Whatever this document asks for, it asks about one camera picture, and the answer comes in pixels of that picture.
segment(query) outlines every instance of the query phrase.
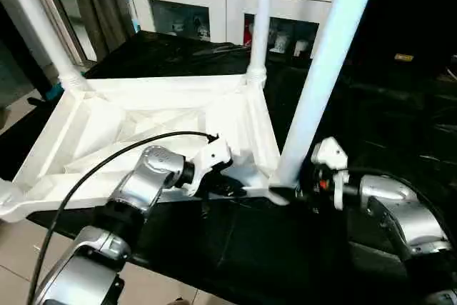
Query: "tiled floor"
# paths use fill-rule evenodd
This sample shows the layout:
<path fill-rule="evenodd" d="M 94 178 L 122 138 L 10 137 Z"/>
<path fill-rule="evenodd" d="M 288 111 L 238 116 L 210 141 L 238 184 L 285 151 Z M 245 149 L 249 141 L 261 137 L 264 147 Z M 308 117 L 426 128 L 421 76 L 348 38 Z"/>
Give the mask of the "tiled floor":
<path fill-rule="evenodd" d="M 8 106 L 32 89 L 13 55 L 0 41 L 0 106 Z"/>
<path fill-rule="evenodd" d="M 6 107 L 6 121 L 3 127 L 0 128 L 0 135 L 34 109 L 35 106 L 30 105 L 27 102 L 27 98 L 30 96 L 41 99 L 40 93 L 34 89 L 32 92 L 22 96 L 14 103 Z"/>
<path fill-rule="evenodd" d="M 10 105 L 6 125 L 0 134 L 33 109 L 26 100 L 29 96 L 40 97 L 34 91 Z M 27 220 L 15 224 L 0 222 L 0 304 L 25 304 L 29 281 L 45 234 L 45 228 Z M 53 236 L 41 277 L 65 252 L 70 242 L 64 236 Z M 231 305 L 180 281 L 132 264 L 126 265 L 121 278 L 126 285 L 120 305 L 166 305 L 179 297 L 189 300 L 193 305 Z"/>

